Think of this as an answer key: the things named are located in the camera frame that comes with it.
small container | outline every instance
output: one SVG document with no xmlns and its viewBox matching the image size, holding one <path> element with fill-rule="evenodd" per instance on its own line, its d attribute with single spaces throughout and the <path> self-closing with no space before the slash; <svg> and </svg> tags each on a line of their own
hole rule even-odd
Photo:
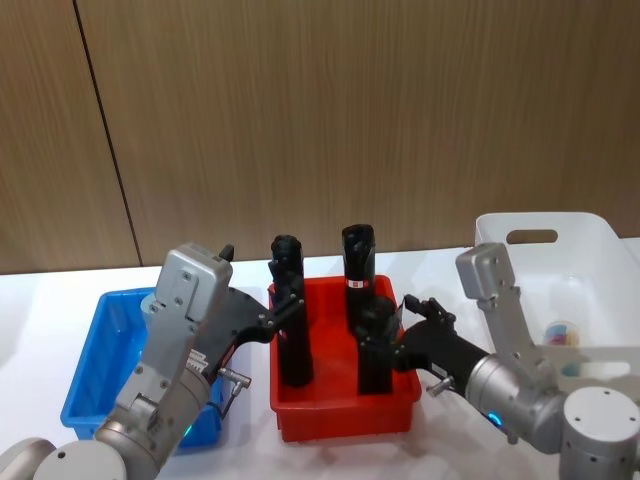
<svg viewBox="0 0 640 480">
<path fill-rule="evenodd" d="M 153 288 L 139 288 L 100 297 L 60 414 L 62 424 L 73 428 L 80 440 L 93 438 L 140 360 L 147 341 L 140 302 L 152 292 Z M 211 388 L 211 401 L 222 404 L 220 379 Z M 206 406 L 185 432 L 180 447 L 214 445 L 221 428 L 216 410 Z"/>
<path fill-rule="evenodd" d="M 347 326 L 345 278 L 305 280 L 314 378 L 289 387 L 278 371 L 271 342 L 271 408 L 285 442 L 406 432 L 421 394 L 415 371 L 393 373 L 393 393 L 358 395 L 358 349 Z M 394 300 L 391 281 L 376 277 L 376 294 Z"/>
</svg>

colorful item in basket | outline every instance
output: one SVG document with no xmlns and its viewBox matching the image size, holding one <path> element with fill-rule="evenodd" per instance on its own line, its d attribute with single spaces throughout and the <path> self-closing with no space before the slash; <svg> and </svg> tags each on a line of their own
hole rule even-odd
<svg viewBox="0 0 640 480">
<path fill-rule="evenodd" d="M 571 322 L 554 322 L 544 332 L 543 344 L 577 347 L 580 344 L 578 327 Z"/>
<path fill-rule="evenodd" d="M 563 347 L 577 347 L 580 345 L 580 334 L 578 327 L 571 322 L 553 322 L 544 332 L 544 345 L 557 345 Z M 580 364 L 570 363 L 562 369 L 565 377 L 579 377 Z"/>
</svg>

red label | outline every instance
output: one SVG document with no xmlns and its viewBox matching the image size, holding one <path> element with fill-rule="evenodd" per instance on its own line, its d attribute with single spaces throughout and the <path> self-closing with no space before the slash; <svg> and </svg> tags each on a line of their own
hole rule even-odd
<svg viewBox="0 0 640 480">
<path fill-rule="evenodd" d="M 367 288 L 369 282 L 367 280 L 349 280 L 346 279 L 347 287 L 349 288 Z"/>
</svg>

red plastic bin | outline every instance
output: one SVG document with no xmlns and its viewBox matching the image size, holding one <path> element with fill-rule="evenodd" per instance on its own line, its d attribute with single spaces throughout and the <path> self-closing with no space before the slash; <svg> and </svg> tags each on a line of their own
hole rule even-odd
<svg viewBox="0 0 640 480">
<path fill-rule="evenodd" d="M 345 279 L 305 279 L 314 379 L 304 387 L 280 381 L 278 344 L 271 342 L 271 409 L 285 442 L 406 432 L 421 388 L 415 371 L 393 373 L 393 393 L 358 395 L 358 351 L 347 330 Z M 391 281 L 376 276 L 376 293 L 395 302 Z"/>
</svg>

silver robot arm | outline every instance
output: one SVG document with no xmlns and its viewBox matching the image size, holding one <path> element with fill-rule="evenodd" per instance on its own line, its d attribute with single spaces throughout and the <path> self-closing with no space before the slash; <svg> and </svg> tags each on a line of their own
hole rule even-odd
<svg viewBox="0 0 640 480">
<path fill-rule="evenodd" d="M 195 244 L 169 252 L 155 293 L 141 305 L 149 337 L 140 362 L 95 439 L 58 449 L 42 439 L 20 442 L 0 455 L 0 480 L 153 480 L 218 375 L 234 383 L 224 416 L 250 383 L 225 367 L 235 349 L 269 342 L 304 303 L 292 295 L 271 312 L 230 288 L 232 256 Z"/>
<path fill-rule="evenodd" d="M 640 411 L 602 387 L 560 392 L 553 365 L 531 340 L 506 247 L 479 245 L 456 259 L 467 297 L 477 300 L 497 353 L 480 360 L 466 399 L 510 443 L 560 453 L 562 480 L 628 480 L 640 471 Z"/>
</svg>

